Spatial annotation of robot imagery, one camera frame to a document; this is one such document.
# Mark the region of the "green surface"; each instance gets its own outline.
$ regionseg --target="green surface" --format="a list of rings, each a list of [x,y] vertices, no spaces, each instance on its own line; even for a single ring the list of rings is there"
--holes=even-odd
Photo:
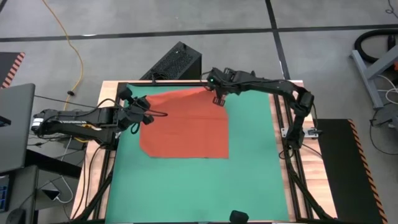
[[[143,96],[192,87],[130,88]],[[122,133],[106,223],[227,221],[232,210],[250,220],[289,220],[268,94],[229,95],[225,108],[229,159],[153,158],[139,134]]]

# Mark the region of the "wooden table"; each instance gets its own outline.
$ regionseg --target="wooden table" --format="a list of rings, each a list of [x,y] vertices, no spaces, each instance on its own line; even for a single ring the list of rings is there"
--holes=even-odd
[[[119,83],[150,83],[151,81],[144,81],[144,80],[128,80],[128,81],[104,81],[102,84],[101,92],[99,93],[99,98],[98,102],[102,101],[103,99],[110,98],[110,99],[116,99],[116,93],[118,89],[118,84]],[[184,82],[199,82],[199,80],[162,80],[158,81],[159,83],[184,83]],[[295,83],[298,86],[303,86],[302,81],[291,81]],[[272,113],[272,119],[274,121],[274,129],[275,129],[275,138],[277,141],[277,150],[278,152],[282,151],[282,141],[281,141],[281,136],[280,136],[280,130],[279,130],[279,124],[278,124],[278,119],[277,119],[277,112],[275,108],[275,101],[273,95],[269,95],[269,101],[270,101],[270,106],[271,106],[271,113]],[[284,126],[289,127],[288,120],[287,120],[287,113],[285,110],[285,105],[282,97],[279,97],[280,101],[280,107],[282,110],[282,117],[284,120]],[[101,106],[113,106],[113,103],[108,101],[103,103]],[[307,116],[304,122],[304,128],[311,128],[314,127],[312,117],[311,115]],[[320,153],[320,148],[317,140],[312,140],[312,139],[305,139],[304,144],[312,147],[316,151]],[[80,203],[81,198],[83,197],[83,203],[81,207],[79,208],[77,215],[84,210],[84,205],[86,202],[86,191],[87,191],[87,183],[88,183],[88,164],[90,163],[93,154],[95,150],[97,149],[98,145],[94,141],[90,141],[88,143],[87,149],[86,149],[86,180],[85,180],[85,192],[83,192],[83,172],[84,170],[82,169],[82,174],[80,175],[80,180],[79,180],[79,185],[76,191],[76,197],[75,197],[75,202],[73,204],[73,209],[72,209],[72,214],[75,213],[76,209],[78,208],[78,205]],[[305,173],[305,178],[307,181],[307,188],[315,198],[315,200],[322,206],[322,208],[332,217],[336,217],[336,210],[335,206],[333,203],[333,199],[331,196],[330,192],[330,187],[328,183],[328,177],[326,176],[326,171],[325,171],[325,166],[323,165],[323,161],[320,158],[319,155],[315,154],[311,150],[309,150],[306,147],[303,147],[300,150],[301,153],[301,158],[302,158],[302,164],[303,164],[303,169]],[[90,188],[88,189],[88,201],[90,202],[95,193],[98,190],[99,187],[99,182],[100,182],[100,175],[101,175],[101,170],[102,170],[102,165],[104,161],[104,150],[100,150],[97,152],[92,168],[91,168],[91,177],[90,177]],[[115,152],[111,153],[111,158],[109,160],[109,166],[108,166],[108,171],[112,167],[112,164],[114,162],[114,157],[115,157]],[[290,221],[295,220],[295,215],[294,215],[294,210],[293,210],[293,205],[292,205],[292,196],[290,194],[290,186],[289,186],[289,181],[288,181],[288,175],[286,171],[286,166],[285,166],[285,161],[282,159],[280,160],[280,167],[282,169],[282,178],[284,181],[284,189],[285,189],[285,196],[286,196],[286,204],[287,204],[287,209],[289,211],[289,218]],[[102,198],[101,202],[101,210],[99,213],[99,218],[104,218],[105,213],[106,213],[106,204],[108,202],[108,194],[109,194],[109,188],[105,192]],[[306,212],[305,212],[305,206],[304,206],[304,200],[303,196],[301,194],[301,191],[297,188],[297,196],[298,196],[298,201],[300,205],[300,211],[301,211],[301,216],[305,217]]]

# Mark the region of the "orange cloth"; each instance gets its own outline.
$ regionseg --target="orange cloth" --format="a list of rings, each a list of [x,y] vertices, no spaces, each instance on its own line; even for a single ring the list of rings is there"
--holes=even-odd
[[[204,88],[147,96],[152,110],[169,115],[141,125],[141,148],[151,157],[227,159],[228,115],[214,96]]]

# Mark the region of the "black stand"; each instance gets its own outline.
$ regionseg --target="black stand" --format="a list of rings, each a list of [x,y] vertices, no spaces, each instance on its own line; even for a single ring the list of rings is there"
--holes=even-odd
[[[76,179],[80,178],[80,167],[26,149],[25,166],[31,165],[36,165],[40,170],[46,170]]]

